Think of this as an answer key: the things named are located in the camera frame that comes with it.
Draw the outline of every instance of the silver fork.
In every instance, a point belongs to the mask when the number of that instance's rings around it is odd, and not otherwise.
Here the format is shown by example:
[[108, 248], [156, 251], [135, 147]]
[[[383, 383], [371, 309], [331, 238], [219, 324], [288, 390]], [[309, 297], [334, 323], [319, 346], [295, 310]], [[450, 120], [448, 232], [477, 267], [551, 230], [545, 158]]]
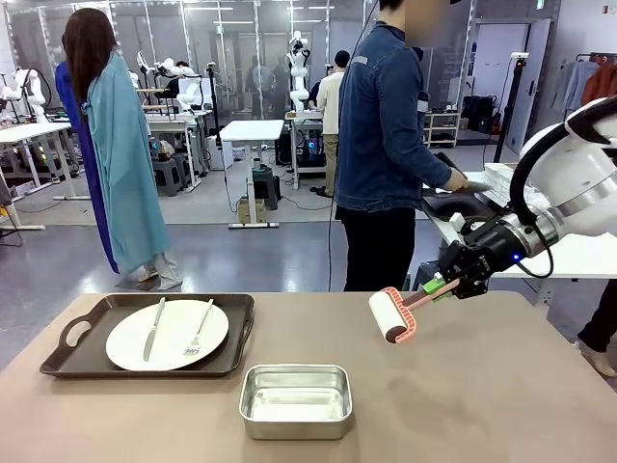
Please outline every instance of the silver fork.
[[208, 307], [205, 308], [205, 311], [203, 313], [203, 318], [201, 319], [201, 325], [200, 325], [200, 329], [197, 330], [197, 333], [195, 335], [195, 338], [193, 339], [193, 342], [191, 342], [186, 349], [184, 350], [184, 355], [197, 355], [200, 353], [200, 334], [201, 334], [201, 330], [203, 330], [203, 327], [205, 326], [205, 320], [208, 318], [208, 316], [210, 315], [210, 310], [212, 309], [212, 304], [214, 303], [214, 299], [210, 299], [208, 301]]

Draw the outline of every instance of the person in white shirt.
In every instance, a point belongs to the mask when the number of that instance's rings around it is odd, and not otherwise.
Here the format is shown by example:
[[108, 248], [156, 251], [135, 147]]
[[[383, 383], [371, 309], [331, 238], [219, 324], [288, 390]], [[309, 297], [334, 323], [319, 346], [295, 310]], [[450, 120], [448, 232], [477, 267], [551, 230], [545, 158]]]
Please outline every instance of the person in white shirt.
[[324, 145], [326, 151], [326, 186], [316, 189], [318, 196], [331, 198], [335, 193], [336, 147], [338, 146], [338, 90], [349, 64], [349, 53], [340, 50], [335, 56], [335, 71], [324, 77], [317, 94], [317, 109], [324, 112]]

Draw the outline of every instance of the brown serving tray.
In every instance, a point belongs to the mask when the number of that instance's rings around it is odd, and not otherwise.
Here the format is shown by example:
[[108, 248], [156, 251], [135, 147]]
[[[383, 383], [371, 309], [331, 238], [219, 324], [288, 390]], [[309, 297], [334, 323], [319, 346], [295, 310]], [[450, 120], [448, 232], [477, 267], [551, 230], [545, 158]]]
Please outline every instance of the brown serving tray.
[[[127, 316], [144, 307], [157, 304], [161, 294], [113, 294], [104, 297], [94, 308], [73, 319], [62, 331], [56, 350], [40, 366], [40, 372], [59, 378], [187, 378], [221, 377], [240, 365], [242, 352], [253, 329], [255, 300], [248, 294], [164, 294], [168, 301], [185, 299], [209, 301], [228, 316], [229, 331], [214, 352], [185, 368], [170, 371], [129, 371], [117, 367], [107, 357], [107, 337]], [[67, 335], [78, 323], [91, 328], [79, 338], [77, 345], [67, 344]]]

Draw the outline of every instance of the hand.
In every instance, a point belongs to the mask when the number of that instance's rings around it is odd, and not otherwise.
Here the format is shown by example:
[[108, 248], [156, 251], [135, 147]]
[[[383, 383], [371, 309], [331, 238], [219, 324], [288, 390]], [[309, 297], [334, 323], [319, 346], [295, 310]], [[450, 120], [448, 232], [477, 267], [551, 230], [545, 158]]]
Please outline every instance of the hand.
[[469, 182], [465, 178], [465, 176], [458, 171], [457, 169], [450, 169], [451, 175], [450, 180], [442, 187], [442, 189], [447, 191], [457, 191], [461, 188], [468, 188]]

